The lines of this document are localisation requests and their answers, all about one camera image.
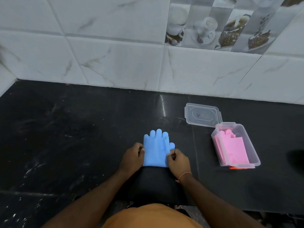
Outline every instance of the orange shirt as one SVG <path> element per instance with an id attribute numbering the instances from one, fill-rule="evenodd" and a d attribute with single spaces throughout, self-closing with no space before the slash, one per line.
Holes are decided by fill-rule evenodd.
<path id="1" fill-rule="evenodd" d="M 202 228 L 192 218 L 162 204 L 124 209 L 110 217 L 102 228 Z"/>

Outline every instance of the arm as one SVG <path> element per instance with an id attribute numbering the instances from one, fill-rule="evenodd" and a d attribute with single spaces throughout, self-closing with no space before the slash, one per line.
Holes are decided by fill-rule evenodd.
<path id="1" fill-rule="evenodd" d="M 179 150 L 174 149 L 168 154 L 168 164 L 171 172 L 178 179 L 183 173 L 191 172 L 189 159 Z M 262 228 L 263 226 L 245 214 L 220 199 L 200 182 L 192 174 L 186 173 L 179 179 L 181 185 L 187 190 L 197 207 L 212 228 Z"/>
<path id="2" fill-rule="evenodd" d="M 42 228 L 95 228 L 123 183 L 142 166 L 143 158 L 143 145 L 136 143 L 124 154 L 113 176 L 68 205 Z"/>

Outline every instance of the person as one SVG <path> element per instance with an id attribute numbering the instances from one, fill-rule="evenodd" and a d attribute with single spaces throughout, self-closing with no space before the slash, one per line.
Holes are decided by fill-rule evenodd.
<path id="1" fill-rule="evenodd" d="M 113 176 L 68 205 L 42 228 L 95 228 L 120 187 L 141 168 L 143 160 L 143 145 L 136 143 L 126 151 L 119 169 Z M 191 174 L 188 157 L 180 150 L 171 150 L 167 161 L 170 171 L 192 197 L 211 228 L 263 227 L 258 221 L 220 199 L 198 182 Z M 103 227 L 201 228 L 192 218 L 163 204 L 124 209 L 107 219 Z"/>

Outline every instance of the plastic container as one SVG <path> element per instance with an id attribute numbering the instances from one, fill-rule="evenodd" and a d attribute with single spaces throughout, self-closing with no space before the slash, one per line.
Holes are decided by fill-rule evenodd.
<path id="1" fill-rule="evenodd" d="M 222 122 L 222 115 L 218 107 L 187 103 L 185 118 L 188 124 L 214 127 Z"/>
<path id="2" fill-rule="evenodd" d="M 220 131 L 226 131 L 228 129 L 235 134 L 236 138 L 242 137 L 249 163 L 248 161 L 247 163 L 233 163 L 230 161 L 223 143 L 223 138 L 220 135 Z M 261 164 L 250 138 L 244 126 L 241 124 L 236 124 L 235 122 L 219 123 L 215 126 L 215 130 L 211 134 L 211 137 L 221 166 L 230 166 L 231 169 L 251 169 Z"/>

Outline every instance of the blue rubber glove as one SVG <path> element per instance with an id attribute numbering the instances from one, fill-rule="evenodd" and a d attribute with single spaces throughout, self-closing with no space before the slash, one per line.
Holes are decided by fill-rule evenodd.
<path id="1" fill-rule="evenodd" d="M 143 137 L 143 147 L 145 148 L 145 158 L 143 166 L 168 167 L 166 159 L 170 150 L 175 149 L 175 145 L 169 142 L 169 134 L 161 129 L 151 130 L 150 136 Z"/>

